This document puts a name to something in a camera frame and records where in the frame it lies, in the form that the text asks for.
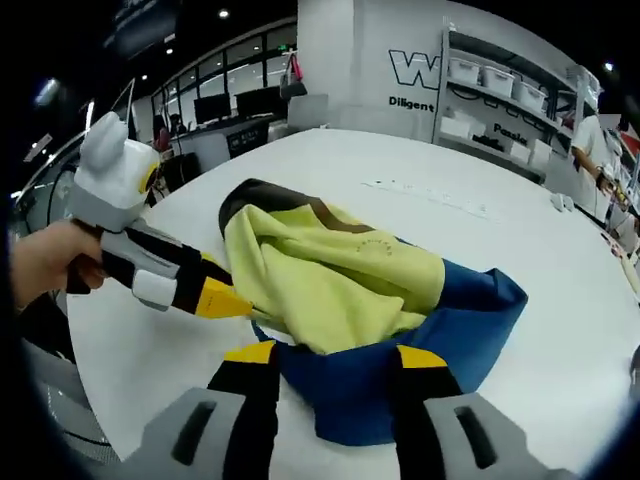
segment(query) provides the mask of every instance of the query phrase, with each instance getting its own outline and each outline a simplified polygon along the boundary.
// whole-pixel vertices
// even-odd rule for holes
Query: yellow cloth
[[[620,257],[620,263],[622,264],[622,270],[624,274],[627,276],[627,280],[629,280],[629,284],[634,292],[640,294],[640,279],[638,278],[638,274],[636,273],[633,265],[626,256]]]
[[[316,353],[417,327],[444,285],[439,256],[377,230],[330,230],[309,205],[270,213],[246,205],[227,224],[225,244],[236,292]]]

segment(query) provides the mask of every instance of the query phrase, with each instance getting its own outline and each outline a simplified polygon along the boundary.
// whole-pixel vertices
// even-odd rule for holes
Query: white table
[[[498,267],[529,294],[480,393],[520,425],[549,467],[580,472],[624,420],[628,361],[640,343],[634,295],[598,230],[560,213],[549,192],[459,152],[386,135],[312,130],[220,165],[150,210],[153,227],[226,262],[218,209],[255,177],[345,208],[362,221],[477,270]],[[381,180],[483,203],[491,220],[424,196],[363,185]],[[242,319],[207,321],[144,307],[113,280],[70,297],[80,375],[121,458],[144,425],[192,386],[206,386],[225,351],[254,343]],[[272,478],[399,477],[393,445],[347,448],[318,439],[312,411],[284,384]]]

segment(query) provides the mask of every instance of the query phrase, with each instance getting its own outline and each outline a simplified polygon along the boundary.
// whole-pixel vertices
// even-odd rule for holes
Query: blue cloth
[[[480,386],[527,295],[497,269],[480,273],[447,260],[444,264],[438,306],[418,328],[331,355],[277,342],[281,372],[313,407],[318,437],[349,446],[393,442],[387,374],[398,344],[443,358],[463,392]],[[254,331],[260,340],[268,339],[255,324]]]

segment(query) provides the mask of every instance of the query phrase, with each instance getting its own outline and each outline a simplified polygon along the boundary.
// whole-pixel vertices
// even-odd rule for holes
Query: human hand
[[[61,221],[21,240],[11,252],[11,284],[16,308],[22,309],[45,292],[67,286],[71,262],[90,288],[102,285],[99,235],[78,224]]]
[[[596,187],[604,194],[611,194],[613,191],[613,184],[607,177],[604,176],[602,170],[595,170],[591,176],[596,181]]]

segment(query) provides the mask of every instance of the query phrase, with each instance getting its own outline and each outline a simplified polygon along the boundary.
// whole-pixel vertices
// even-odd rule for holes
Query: window
[[[187,130],[193,130],[197,123],[193,101],[198,98],[198,90],[193,87],[180,94],[180,107],[182,108],[182,124]]]
[[[190,70],[187,70],[182,75],[180,75],[178,82],[180,86],[180,91],[183,91],[185,88],[196,83],[196,69],[192,68]]]
[[[262,88],[262,62],[242,65],[227,72],[231,108],[236,108],[236,95]]]
[[[267,60],[267,86],[275,87],[280,85],[280,78],[287,68],[288,55],[270,58]]]
[[[178,114],[180,115],[180,106],[178,105],[178,82],[175,80],[165,88],[165,99],[166,99],[166,111],[163,111],[163,115],[165,118],[165,122],[167,123],[167,128],[171,129],[171,115]]]
[[[153,101],[153,114],[162,115],[162,92],[155,95]]]
[[[219,93],[224,93],[224,77],[222,73],[200,84],[200,97],[210,97]]]
[[[250,40],[229,47],[227,50],[227,64],[238,63],[259,53],[262,53],[262,37],[253,37]]]
[[[200,81],[207,79],[212,73],[222,70],[222,53],[216,53],[213,57],[207,58],[198,66]]]
[[[284,50],[294,47],[298,43],[298,32],[296,25],[287,25],[273,32],[267,33],[267,50],[277,50],[284,46]]]

